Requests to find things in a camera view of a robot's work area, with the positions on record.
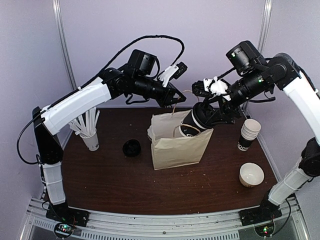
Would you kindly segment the black plastic cup lid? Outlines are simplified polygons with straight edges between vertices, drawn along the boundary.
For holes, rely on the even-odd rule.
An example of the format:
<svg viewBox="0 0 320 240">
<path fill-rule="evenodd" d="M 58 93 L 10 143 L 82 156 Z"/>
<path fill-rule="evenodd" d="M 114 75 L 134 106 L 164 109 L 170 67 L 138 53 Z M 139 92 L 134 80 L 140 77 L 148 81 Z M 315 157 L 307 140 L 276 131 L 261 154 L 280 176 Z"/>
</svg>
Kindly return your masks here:
<svg viewBox="0 0 320 240">
<path fill-rule="evenodd" d="M 213 116 L 216 110 L 207 103 L 197 102 L 192 108 L 192 119 L 194 123 L 203 130 L 214 127 Z"/>
</svg>

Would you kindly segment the black white paper coffee cup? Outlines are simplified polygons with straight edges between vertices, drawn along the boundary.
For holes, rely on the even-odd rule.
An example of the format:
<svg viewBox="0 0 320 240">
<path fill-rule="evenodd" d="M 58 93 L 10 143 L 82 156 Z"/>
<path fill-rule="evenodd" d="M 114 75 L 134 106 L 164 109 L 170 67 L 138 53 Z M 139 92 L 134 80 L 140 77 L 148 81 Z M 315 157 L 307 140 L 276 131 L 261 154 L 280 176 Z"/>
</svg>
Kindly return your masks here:
<svg viewBox="0 0 320 240">
<path fill-rule="evenodd" d="M 192 110 L 180 122 L 179 132 L 183 137 L 194 137 L 202 132 L 202 129 L 197 125 L 197 121 L 194 120 Z"/>
</svg>

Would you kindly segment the kraft paper takeout bag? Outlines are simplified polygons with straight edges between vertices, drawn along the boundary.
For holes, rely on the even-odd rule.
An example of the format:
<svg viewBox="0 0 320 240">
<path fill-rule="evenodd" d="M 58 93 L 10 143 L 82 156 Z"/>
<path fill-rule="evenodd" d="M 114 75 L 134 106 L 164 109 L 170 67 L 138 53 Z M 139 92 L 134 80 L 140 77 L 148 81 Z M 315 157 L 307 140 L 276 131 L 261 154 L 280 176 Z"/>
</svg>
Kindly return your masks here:
<svg viewBox="0 0 320 240">
<path fill-rule="evenodd" d="M 190 109 L 154 114 L 147 129 L 151 141 L 151 156 L 154 170 L 198 164 L 209 144 L 214 130 L 202 130 L 193 137 L 184 137 L 179 131 L 183 118 Z"/>
</svg>

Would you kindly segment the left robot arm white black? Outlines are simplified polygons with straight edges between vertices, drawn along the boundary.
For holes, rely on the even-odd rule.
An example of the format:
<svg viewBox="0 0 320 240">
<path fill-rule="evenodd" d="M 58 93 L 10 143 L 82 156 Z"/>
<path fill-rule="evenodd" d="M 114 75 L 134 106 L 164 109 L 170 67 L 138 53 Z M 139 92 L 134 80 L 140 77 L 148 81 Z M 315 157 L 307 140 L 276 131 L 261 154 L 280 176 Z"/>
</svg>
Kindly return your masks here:
<svg viewBox="0 0 320 240">
<path fill-rule="evenodd" d="M 51 211 L 61 222 L 69 221 L 72 211 L 65 206 L 61 170 L 64 152 L 57 133 L 88 110 L 121 95 L 127 97 L 128 105 L 132 95 L 143 97 L 144 102 L 153 99 L 163 108 L 184 102 L 186 97 L 170 81 L 178 79 L 188 67 L 183 62 L 173 63 L 156 76 L 150 76 L 154 65 L 158 64 L 155 55 L 135 49 L 123 66 L 103 69 L 92 80 L 51 105 L 33 109 L 31 123 L 39 152 L 37 163 L 42 168 L 49 202 L 53 205 Z"/>
</svg>

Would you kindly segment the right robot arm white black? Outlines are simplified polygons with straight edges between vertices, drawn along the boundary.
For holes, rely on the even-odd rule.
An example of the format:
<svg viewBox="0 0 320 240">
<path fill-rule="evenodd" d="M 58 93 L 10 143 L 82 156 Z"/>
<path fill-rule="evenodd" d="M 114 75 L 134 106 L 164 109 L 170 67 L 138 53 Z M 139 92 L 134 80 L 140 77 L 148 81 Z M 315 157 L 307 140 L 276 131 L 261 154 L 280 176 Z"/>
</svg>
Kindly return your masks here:
<svg viewBox="0 0 320 240">
<path fill-rule="evenodd" d="M 266 193 L 257 208 L 258 219 L 266 221 L 291 194 L 320 175 L 320 93 L 306 72 L 286 53 L 265 58 L 249 40 L 245 40 L 229 50 L 226 57 L 240 79 L 229 84 L 224 80 L 228 75 L 225 72 L 202 81 L 207 103 L 219 103 L 219 113 L 210 117 L 214 124 L 230 123 L 236 118 L 240 105 L 278 88 L 287 98 L 281 107 L 294 107 L 312 133 L 298 162 Z"/>
</svg>

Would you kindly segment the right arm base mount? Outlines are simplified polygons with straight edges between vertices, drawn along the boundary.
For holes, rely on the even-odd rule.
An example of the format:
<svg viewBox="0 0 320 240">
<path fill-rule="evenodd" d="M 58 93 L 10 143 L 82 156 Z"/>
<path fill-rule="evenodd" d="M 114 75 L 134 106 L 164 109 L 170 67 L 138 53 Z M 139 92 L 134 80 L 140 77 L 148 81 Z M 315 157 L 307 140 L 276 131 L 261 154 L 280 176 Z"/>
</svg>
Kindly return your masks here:
<svg viewBox="0 0 320 240">
<path fill-rule="evenodd" d="M 281 210 L 265 206 L 247 208 L 238 212 L 242 226 L 253 225 L 255 233 L 262 238 L 271 237 L 276 232 L 275 219 L 282 216 Z"/>
</svg>

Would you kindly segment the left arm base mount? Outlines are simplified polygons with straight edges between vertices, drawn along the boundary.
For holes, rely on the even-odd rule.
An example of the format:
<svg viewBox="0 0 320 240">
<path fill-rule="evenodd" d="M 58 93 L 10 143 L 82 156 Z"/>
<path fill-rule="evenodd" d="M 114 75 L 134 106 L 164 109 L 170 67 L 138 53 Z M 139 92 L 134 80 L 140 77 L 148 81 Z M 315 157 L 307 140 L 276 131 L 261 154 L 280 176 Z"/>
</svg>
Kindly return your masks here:
<svg viewBox="0 0 320 240">
<path fill-rule="evenodd" d="M 86 227 L 90 213 L 69 207 L 67 202 L 53 205 L 49 203 L 46 218 L 57 221 L 53 233 L 59 239 L 69 238 L 77 227 Z"/>
</svg>

